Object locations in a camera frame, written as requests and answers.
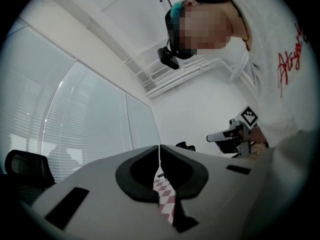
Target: shirt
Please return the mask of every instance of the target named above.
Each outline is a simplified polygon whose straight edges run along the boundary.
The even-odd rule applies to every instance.
[[[283,0],[233,0],[252,32],[249,61],[258,124],[270,147],[319,126],[318,64],[308,37]]]

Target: pink and white checkered pattern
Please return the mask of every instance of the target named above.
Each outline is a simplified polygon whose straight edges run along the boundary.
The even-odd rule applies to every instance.
[[[174,221],[176,192],[166,178],[155,179],[153,182],[153,190],[159,193],[160,212],[165,215],[170,225],[172,225]]]

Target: woman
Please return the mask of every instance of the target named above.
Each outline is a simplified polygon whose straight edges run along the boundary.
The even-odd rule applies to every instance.
[[[303,121],[303,111],[299,114],[295,108],[303,98],[292,102],[291,90],[300,88],[303,79],[312,80],[310,88],[317,86],[318,66],[306,35],[282,0],[185,0],[174,4],[167,17],[174,50],[222,49],[231,37],[245,42],[260,125],[253,129],[252,141],[274,147],[299,130],[318,125],[318,107],[308,108],[305,114],[312,118]],[[305,95],[312,94],[307,90]],[[317,105],[315,96],[311,98]]]

